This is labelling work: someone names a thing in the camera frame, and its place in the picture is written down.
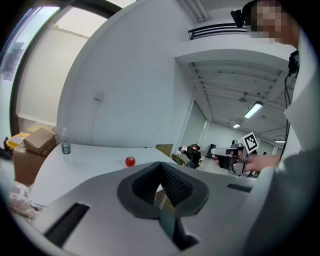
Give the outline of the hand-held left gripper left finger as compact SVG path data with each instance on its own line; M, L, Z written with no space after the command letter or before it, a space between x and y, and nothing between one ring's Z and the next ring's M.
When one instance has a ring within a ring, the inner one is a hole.
M120 203L117 189L122 179L151 163L90 178L50 203L33 221L42 235L75 204L88 206L62 249L77 256L172 256L179 248L158 220L134 217Z

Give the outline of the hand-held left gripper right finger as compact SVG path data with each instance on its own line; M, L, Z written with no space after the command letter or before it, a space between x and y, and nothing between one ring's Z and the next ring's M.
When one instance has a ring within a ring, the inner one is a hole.
M161 184L175 209L169 244L161 256L231 256L243 253L249 225L241 207L255 182L161 163Z

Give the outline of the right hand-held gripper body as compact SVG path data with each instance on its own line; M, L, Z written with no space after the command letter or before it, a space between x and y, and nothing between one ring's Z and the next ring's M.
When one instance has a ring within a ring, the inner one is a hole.
M235 139L229 148L219 149L219 166L237 176L248 176L246 163L250 154L256 152L259 144L253 132Z

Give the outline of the person's right forearm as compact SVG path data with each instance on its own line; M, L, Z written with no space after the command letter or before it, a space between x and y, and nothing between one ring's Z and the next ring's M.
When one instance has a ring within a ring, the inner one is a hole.
M252 170L261 172L267 167L276 167L280 163L281 155L256 155L252 160Z

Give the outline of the person's right hand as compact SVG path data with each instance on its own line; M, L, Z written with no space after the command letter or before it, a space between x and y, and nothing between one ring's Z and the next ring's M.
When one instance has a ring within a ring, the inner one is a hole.
M245 149L234 149L230 152L230 167L236 175L246 175L250 154Z

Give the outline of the green bag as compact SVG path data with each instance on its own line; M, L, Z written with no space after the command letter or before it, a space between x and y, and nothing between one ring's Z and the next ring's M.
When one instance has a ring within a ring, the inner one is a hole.
M181 166L188 166L190 159L187 157L186 154L180 153L180 154L172 154L171 158L173 161L175 161L177 164Z

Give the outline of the brown cardboard panel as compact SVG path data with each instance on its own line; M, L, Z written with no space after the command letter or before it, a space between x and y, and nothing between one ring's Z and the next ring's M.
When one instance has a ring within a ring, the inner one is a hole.
M155 148L170 158L173 144L157 144Z

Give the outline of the clear plastic water bottle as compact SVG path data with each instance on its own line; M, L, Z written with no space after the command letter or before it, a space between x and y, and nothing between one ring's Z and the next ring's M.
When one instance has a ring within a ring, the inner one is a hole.
M69 141L69 132L67 127L64 127L62 130L61 151L64 161L70 164L72 162L71 143Z

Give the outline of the person in white shirt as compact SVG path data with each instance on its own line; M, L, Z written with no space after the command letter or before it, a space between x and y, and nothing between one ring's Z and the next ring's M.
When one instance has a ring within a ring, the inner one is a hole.
M307 256L320 250L320 62L304 32L300 70L285 111L281 161L265 167L243 204L239 256Z

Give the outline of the clear plastic bag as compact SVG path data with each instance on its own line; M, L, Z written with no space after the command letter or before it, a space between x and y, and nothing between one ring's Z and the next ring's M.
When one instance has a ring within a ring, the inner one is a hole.
M28 219L33 219L38 212L31 199L29 187L16 181L9 192L8 207Z

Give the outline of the large cardboard box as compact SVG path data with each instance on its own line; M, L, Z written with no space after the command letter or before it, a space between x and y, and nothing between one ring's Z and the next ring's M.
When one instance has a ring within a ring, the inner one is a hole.
M57 142L54 140L42 154L27 149L24 142L18 145L12 155L14 180L26 186L32 185L42 164L56 146Z

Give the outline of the small cardboard box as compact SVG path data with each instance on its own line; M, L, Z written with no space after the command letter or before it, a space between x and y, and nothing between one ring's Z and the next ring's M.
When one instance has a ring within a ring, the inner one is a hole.
M56 147L56 134L39 128L23 139L25 147L37 154L48 156Z

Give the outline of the black chest device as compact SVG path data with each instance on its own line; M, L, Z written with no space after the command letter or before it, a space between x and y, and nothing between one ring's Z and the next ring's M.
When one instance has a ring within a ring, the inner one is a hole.
M300 56L299 51L296 50L290 54L289 63L288 63L288 75L291 77L295 75L295 78L298 76L300 69Z

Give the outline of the black ceiling grille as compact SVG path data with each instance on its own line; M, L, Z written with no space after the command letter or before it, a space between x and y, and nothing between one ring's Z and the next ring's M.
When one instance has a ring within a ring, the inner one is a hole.
M247 34L249 30L246 27L237 27L235 23L220 23L193 28L188 31L189 40L195 40L211 36Z

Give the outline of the black window frame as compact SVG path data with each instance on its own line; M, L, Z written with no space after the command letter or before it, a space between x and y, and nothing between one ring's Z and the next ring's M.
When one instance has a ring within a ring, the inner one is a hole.
M10 132L39 123L57 125L58 105L77 55L112 15L137 0L38 0L13 45L20 50L13 72Z

